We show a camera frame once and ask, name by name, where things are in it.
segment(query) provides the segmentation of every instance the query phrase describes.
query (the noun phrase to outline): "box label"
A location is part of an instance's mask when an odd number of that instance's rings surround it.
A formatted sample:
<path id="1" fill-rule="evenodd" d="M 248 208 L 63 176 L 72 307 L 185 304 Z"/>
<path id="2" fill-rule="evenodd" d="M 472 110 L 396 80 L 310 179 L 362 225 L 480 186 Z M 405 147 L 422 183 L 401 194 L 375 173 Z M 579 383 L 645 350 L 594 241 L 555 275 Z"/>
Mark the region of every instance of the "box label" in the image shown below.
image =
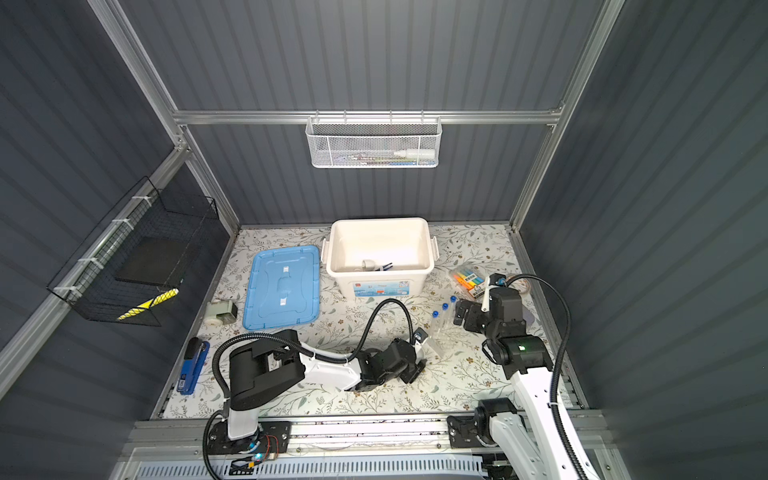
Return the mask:
<path id="1" fill-rule="evenodd" d="M 395 280 L 392 282 L 360 282 L 354 283 L 355 296 L 395 296 L 409 295 L 410 285 L 408 280 Z"/>

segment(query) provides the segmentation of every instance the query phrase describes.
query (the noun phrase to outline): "table surface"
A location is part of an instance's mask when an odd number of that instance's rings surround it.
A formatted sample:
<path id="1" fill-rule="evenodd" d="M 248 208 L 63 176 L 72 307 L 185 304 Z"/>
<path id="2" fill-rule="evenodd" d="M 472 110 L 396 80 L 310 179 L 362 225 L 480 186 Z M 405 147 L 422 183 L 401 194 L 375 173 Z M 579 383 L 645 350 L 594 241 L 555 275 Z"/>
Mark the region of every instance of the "table surface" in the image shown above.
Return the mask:
<path id="1" fill-rule="evenodd" d="M 511 386 L 500 366 L 491 364 L 480 350 L 483 336 L 466 332 L 452 324 L 452 310 L 443 312 L 441 305 L 450 303 L 451 295 L 461 290 L 448 271 L 456 265 L 471 263 L 492 272 L 520 273 L 504 225 L 430 225 L 431 235 L 437 237 L 440 258 L 435 269 L 427 276 L 424 289 L 418 296 L 397 297 L 410 309 L 414 329 L 425 327 L 435 337 L 444 354 L 437 357 L 430 352 L 428 364 L 416 381 L 410 385 L 393 379 L 371 392 L 343 392 L 330 386 L 300 383 L 260 410 L 261 417 L 304 415 L 352 415 L 398 412 L 458 412 L 471 410 L 480 399 L 507 396 Z M 214 298 L 232 299 L 240 312 L 245 304 L 251 264 L 263 250 L 316 245 L 329 236 L 329 227 L 244 229 L 235 241 Z M 346 299 L 335 281 L 320 266 L 320 314 L 306 325 L 295 327 L 302 341 L 321 349 L 337 352 L 352 351 L 379 297 Z M 523 304 L 533 313 L 535 321 L 528 333 L 540 336 L 545 343 L 544 331 L 531 297 L 523 295 Z M 437 319 L 432 312 L 441 314 Z M 268 329 L 275 332 L 280 329 Z M 182 396 L 173 391 L 163 412 L 165 419 L 199 419 L 208 417 L 223 405 L 219 386 L 210 369 L 210 358 L 226 339 L 245 333 L 242 319 L 228 326 L 202 325 L 197 335 L 210 342 L 208 356 L 200 380 L 192 395 Z M 386 306 L 373 323 L 366 340 L 367 347 L 386 347 L 395 337 L 406 338 L 408 327 L 397 305 Z M 229 358 L 221 362 L 222 373 L 228 378 Z M 567 407 L 572 406 L 562 383 L 561 397 Z"/>

